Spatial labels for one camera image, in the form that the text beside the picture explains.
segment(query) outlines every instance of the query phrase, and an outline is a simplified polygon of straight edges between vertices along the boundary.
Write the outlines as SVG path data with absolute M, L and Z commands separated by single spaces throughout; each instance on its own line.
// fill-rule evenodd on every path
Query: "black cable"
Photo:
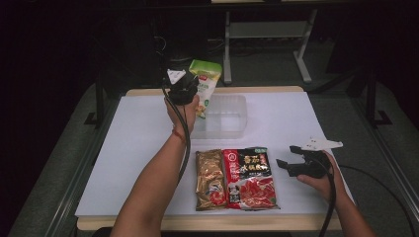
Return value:
M 179 112 L 178 108 L 175 106 L 175 104 L 173 104 L 172 100 L 170 99 L 169 95 L 166 92 L 164 81 L 162 83 L 161 89 L 163 91 L 163 94 L 164 94 L 164 97 L 165 97 L 166 101 L 169 103 L 170 107 L 173 109 L 176 116 L 179 118 L 179 121 L 181 122 L 182 127 L 185 131 L 186 151 L 185 151 L 185 157 L 184 157 L 181 169 L 179 170 L 179 180 L 178 180 L 178 184 L 179 184 L 179 182 L 182 179 L 183 174 L 185 173 L 186 166 L 188 165 L 189 155 L 191 153 L 191 137 L 189 135 L 188 125 L 186 124 L 186 122 L 184 121 L 184 119 L 183 119 L 181 113 Z
M 188 124 L 188 118 L 186 117 L 185 106 L 183 106 L 183 108 L 184 108 L 185 124 Z
M 394 192 L 392 192 L 391 190 L 390 190 L 390 188 L 389 187 L 387 187 L 385 184 L 383 184 L 379 179 L 377 179 L 376 177 L 374 177 L 373 175 L 371 175 L 371 174 L 369 174 L 369 173 L 367 173 L 366 171 L 363 171 L 363 170 L 361 170 L 361 169 L 359 169 L 359 168 L 355 168 L 355 167 L 351 167 L 351 166 L 346 166 L 346 165 L 339 165 L 339 167 L 341 167 L 341 168 L 346 168 L 346 169 L 351 169 L 351 170 L 355 170 L 355 171 L 358 171 L 358 172 L 360 172 L 360 173 L 363 173 L 364 175 L 366 175 L 366 176 L 368 176 L 368 177 L 370 177 L 371 179 L 373 179 L 373 180 L 375 180 L 377 183 L 379 183 L 383 188 L 385 188 L 393 197 L 394 197 L 394 199 L 397 201 L 397 203 L 398 203 L 398 205 L 400 206 L 400 208 L 401 208 L 401 210 L 403 211 L 403 213 L 404 213 L 404 215 L 406 216 L 406 219 L 407 219 L 407 222 L 409 223 L 409 227 L 410 227 L 410 231 L 411 231 L 411 233 L 412 233 L 412 236 L 413 237 L 415 237 L 416 236 L 416 233 L 415 233 L 415 228 L 414 228 L 414 226 L 413 226 L 413 222 L 412 222 L 412 220 L 411 220 L 411 218 L 410 218 L 410 216 L 409 216 L 409 213 L 408 213 L 408 211 L 407 211 L 407 209 L 406 209 L 406 207 L 404 207 L 404 205 L 403 205 L 403 203 L 401 202 L 401 200 L 397 197 L 397 195 L 394 193 Z
M 257 53 L 261 53 L 264 50 L 264 47 L 261 46 L 259 44 L 257 46 L 253 46 L 253 44 L 249 44 L 249 41 L 254 42 L 252 39 L 237 39 L 237 40 L 232 40 L 230 42 L 230 54 L 232 56 L 236 56 L 236 57 L 247 57 L 247 56 L 251 56 L 251 55 L 255 55 Z
M 69 237 L 77 237 L 77 221 L 74 223 L 73 228 L 71 228 Z
M 335 187 L 335 182 L 334 182 L 335 171 L 333 169 L 333 166 L 330 166 L 332 168 L 332 173 L 330 173 L 329 170 L 317 159 L 310 159 L 310 160 L 316 162 L 326 171 L 327 179 L 329 180 L 329 184 L 330 184 L 329 207 L 327 208 L 327 213 L 323 221 L 323 226 L 321 227 L 320 233 L 318 234 L 319 237 L 323 237 L 326 234 L 327 227 L 329 226 L 330 219 L 332 218 L 333 210 L 335 209 L 335 204 L 336 204 L 336 187 Z

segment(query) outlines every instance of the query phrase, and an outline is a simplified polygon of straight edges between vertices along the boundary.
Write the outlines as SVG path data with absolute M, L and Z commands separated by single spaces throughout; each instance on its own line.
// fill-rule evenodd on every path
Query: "person's right hand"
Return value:
M 330 155 L 328 152 L 323 151 L 327 157 L 329 158 L 330 163 L 332 164 L 332 167 L 330 168 L 329 172 L 334 174 L 334 182 L 336 187 L 336 199 L 342 199 L 344 197 L 347 197 L 347 193 L 345 190 L 345 186 L 343 183 L 343 179 L 341 176 L 341 173 L 339 172 L 339 169 L 336 165 L 335 159 Z M 299 175 L 296 177 L 299 181 L 312 186 L 313 188 L 317 189 L 320 194 L 329 201 L 330 199 L 330 183 L 327 176 L 324 176 L 320 179 L 315 179 L 306 175 Z

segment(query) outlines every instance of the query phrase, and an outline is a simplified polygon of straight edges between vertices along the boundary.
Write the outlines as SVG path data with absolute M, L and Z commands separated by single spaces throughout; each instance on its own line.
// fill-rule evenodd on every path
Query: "noodle package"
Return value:
M 278 208 L 266 148 L 225 149 L 222 154 L 228 208 Z
M 189 71 L 199 79 L 197 95 L 200 96 L 200 103 L 197 108 L 197 116 L 205 119 L 205 111 L 210 104 L 210 96 L 215 89 L 216 83 L 221 77 L 222 68 L 218 63 L 194 59 L 189 67 Z
M 224 174 L 220 149 L 197 151 L 196 210 L 225 208 Z

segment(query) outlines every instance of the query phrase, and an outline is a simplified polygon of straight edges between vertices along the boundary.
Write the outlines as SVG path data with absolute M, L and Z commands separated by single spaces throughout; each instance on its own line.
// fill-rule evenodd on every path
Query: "gray carpet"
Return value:
M 283 86 L 297 85 L 310 90 L 329 81 L 336 75 L 325 73 L 333 47 L 332 42 L 311 43 L 306 51 L 305 62 L 313 82 L 302 83 L 293 50 L 298 41 L 278 42 L 275 48 L 264 48 L 248 56 L 232 56 L 231 86 Z M 222 56 L 215 55 L 212 61 L 221 63 Z M 379 133 L 396 158 L 414 191 L 419 191 L 417 154 L 419 154 L 419 133 L 395 102 L 388 89 L 378 84 L 377 108 L 385 111 L 393 125 L 382 125 L 371 129 L 363 115 L 365 97 L 351 99 L 344 93 L 348 82 L 337 85 L 326 93 L 310 95 L 318 120 L 331 140 L 344 143 L 343 148 L 334 149 L 339 164 L 357 167 L 377 177 L 403 201 L 403 191 L 395 181 L 393 172 L 377 144 L 375 133 Z M 77 201 L 87 182 L 91 166 L 77 173 L 77 167 L 86 161 L 90 164 L 103 140 L 107 120 L 101 129 L 84 124 L 89 113 L 95 112 L 95 86 L 86 91 L 34 187 L 28 201 L 19 215 L 10 236 L 92 236 L 93 232 L 75 228 L 73 215 Z M 118 101 L 107 99 L 107 116 L 112 118 Z M 394 198 L 369 177 L 342 168 L 342 173 L 354 198 L 367 221 L 378 236 L 410 236 L 409 227 Z M 76 185 L 74 192 L 68 187 Z M 409 211 L 416 232 L 419 224 Z M 316 236 L 316 232 L 293 232 L 292 236 Z M 273 233 L 251 233 L 246 236 L 274 236 Z M 340 231 L 330 231 L 327 236 L 341 236 Z M 212 233 L 209 236 L 220 236 Z

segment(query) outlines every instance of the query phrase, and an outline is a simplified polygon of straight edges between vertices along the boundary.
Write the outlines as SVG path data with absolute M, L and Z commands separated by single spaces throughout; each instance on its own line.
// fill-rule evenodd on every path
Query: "white paper sheet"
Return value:
M 166 214 L 257 215 L 326 212 L 327 203 L 317 191 L 289 177 L 288 172 L 276 164 L 276 159 L 292 164 L 302 163 L 299 155 L 290 153 L 290 145 L 302 145 L 310 137 L 324 137 L 306 93 L 240 95 L 244 95 L 247 100 L 248 121 L 244 136 L 240 139 L 192 140 L 187 169 Z M 172 122 L 166 114 L 162 96 L 123 97 L 76 215 L 118 215 L 142 167 L 154 156 L 171 130 Z M 233 209 L 195 211 L 195 152 L 250 146 L 268 148 L 278 205 L 281 209 L 253 212 Z

